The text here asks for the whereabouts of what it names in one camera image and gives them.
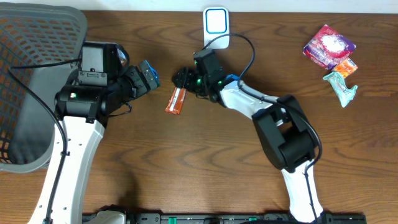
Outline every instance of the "green led light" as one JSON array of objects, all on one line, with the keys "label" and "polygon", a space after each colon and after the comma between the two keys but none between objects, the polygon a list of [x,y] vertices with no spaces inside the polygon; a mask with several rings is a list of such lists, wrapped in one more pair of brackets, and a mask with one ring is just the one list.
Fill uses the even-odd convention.
[{"label": "green led light", "polygon": [[177,218],[170,217],[169,218],[169,224],[177,224]]}]

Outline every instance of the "pink snack package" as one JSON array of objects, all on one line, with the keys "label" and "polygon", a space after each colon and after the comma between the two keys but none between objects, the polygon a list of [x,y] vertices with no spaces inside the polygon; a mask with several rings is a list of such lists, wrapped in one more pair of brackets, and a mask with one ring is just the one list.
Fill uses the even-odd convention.
[{"label": "pink snack package", "polygon": [[355,50],[355,44],[324,25],[304,47],[303,54],[323,68],[332,69]]}]

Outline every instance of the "snack wrapper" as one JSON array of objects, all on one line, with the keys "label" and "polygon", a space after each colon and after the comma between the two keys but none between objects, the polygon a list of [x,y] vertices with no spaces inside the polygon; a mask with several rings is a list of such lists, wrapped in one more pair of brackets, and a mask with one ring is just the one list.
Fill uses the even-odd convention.
[{"label": "snack wrapper", "polygon": [[182,110],[182,105],[184,104],[185,95],[187,90],[184,88],[174,88],[173,95],[166,107],[166,113],[170,114],[180,114]]},{"label": "snack wrapper", "polygon": [[347,58],[341,64],[336,65],[336,67],[333,68],[333,71],[339,72],[343,76],[343,78],[346,78],[357,69],[358,66],[356,66],[356,64],[351,59]]},{"label": "snack wrapper", "polygon": [[347,104],[354,99],[358,86],[355,85],[351,89],[347,88],[344,78],[339,72],[331,72],[329,75],[324,76],[323,79],[329,81],[342,107],[346,107]]},{"label": "snack wrapper", "polygon": [[304,47],[303,54],[323,68],[331,70],[348,58],[355,47],[350,40],[324,25]]}]

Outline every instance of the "white wall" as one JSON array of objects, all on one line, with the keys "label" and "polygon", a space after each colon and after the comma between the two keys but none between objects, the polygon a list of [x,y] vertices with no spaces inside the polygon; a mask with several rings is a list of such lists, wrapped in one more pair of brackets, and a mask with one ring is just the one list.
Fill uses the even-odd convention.
[{"label": "white wall", "polygon": [[72,6],[81,10],[398,13],[398,0],[7,0]]}]

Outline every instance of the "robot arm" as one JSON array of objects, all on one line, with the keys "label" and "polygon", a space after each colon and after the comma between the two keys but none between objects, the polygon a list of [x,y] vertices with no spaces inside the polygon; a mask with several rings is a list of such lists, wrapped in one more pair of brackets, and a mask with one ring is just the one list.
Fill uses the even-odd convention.
[{"label": "robot arm", "polygon": [[[240,85],[241,88],[245,88],[246,91],[250,91],[252,94],[259,95],[260,97],[264,96],[265,98],[273,101],[278,100],[278,97],[263,95],[262,93],[248,87],[242,81]],[[276,168],[282,171],[287,191],[289,193],[291,214],[295,217],[297,221],[300,222],[310,223],[314,221],[315,217],[310,203],[307,182],[304,176],[304,170],[311,161],[306,159],[303,162],[300,161],[301,164],[299,165],[291,165],[290,168],[294,167],[295,171],[290,170],[289,172],[289,169],[284,168],[284,166],[286,165],[285,159],[288,158],[288,156],[283,155],[283,153],[286,154],[290,152],[284,152],[283,150],[280,152],[274,152],[272,151],[272,149],[269,149],[270,146],[266,146],[270,142],[267,138],[276,138],[274,139],[275,141],[270,142],[271,144],[273,144],[274,142],[276,144],[277,142],[284,142],[284,144],[289,143],[285,142],[285,140],[283,140],[283,136],[278,134],[279,130],[277,129],[277,127],[284,123],[284,119],[273,119],[271,113],[272,110],[280,110],[280,113],[283,116],[284,114],[286,114],[286,111],[284,109],[273,109],[272,104],[262,102],[257,98],[254,98],[239,90],[238,81],[233,81],[224,86],[224,88],[220,91],[220,96],[225,107],[229,109],[234,109],[242,113],[249,119],[253,119],[257,133],[262,140],[261,142],[264,147],[264,152],[266,153],[269,160],[276,166]],[[301,151],[300,145],[297,145],[297,150]],[[305,151],[306,149],[303,149],[302,152],[295,152],[292,157],[294,157],[295,160],[300,160],[302,157],[305,158]],[[310,182],[313,206],[316,211],[317,217],[319,217],[323,209],[318,201],[317,191],[315,189],[313,167],[309,168],[308,170],[308,179]]]},{"label": "robot arm", "polygon": [[[210,101],[253,120],[267,158],[282,171],[290,197],[291,214],[304,223],[318,218],[323,209],[315,190],[313,167],[307,171],[308,178],[304,175],[306,167],[315,157],[317,143],[303,122],[307,119],[297,100],[290,95],[282,98],[267,96],[245,85],[236,75],[227,76],[211,49],[195,53],[194,60],[197,69],[183,68],[174,77],[175,85],[197,96],[208,97]],[[293,108],[303,118],[276,104]],[[278,127],[284,123],[291,123],[292,126],[281,132]]]},{"label": "robot arm", "polygon": [[[129,66],[127,52],[112,43],[85,42],[77,70],[71,73],[71,76],[77,76],[69,78],[55,96],[56,115],[68,139],[65,162],[60,166],[63,144],[61,134],[55,128],[52,158],[31,224],[82,223],[88,176],[110,114],[159,86],[157,73],[146,60],[139,66]],[[59,167],[62,171],[57,176]],[[47,207],[57,181],[49,220]],[[123,213],[103,211],[88,223],[125,222]]]}]

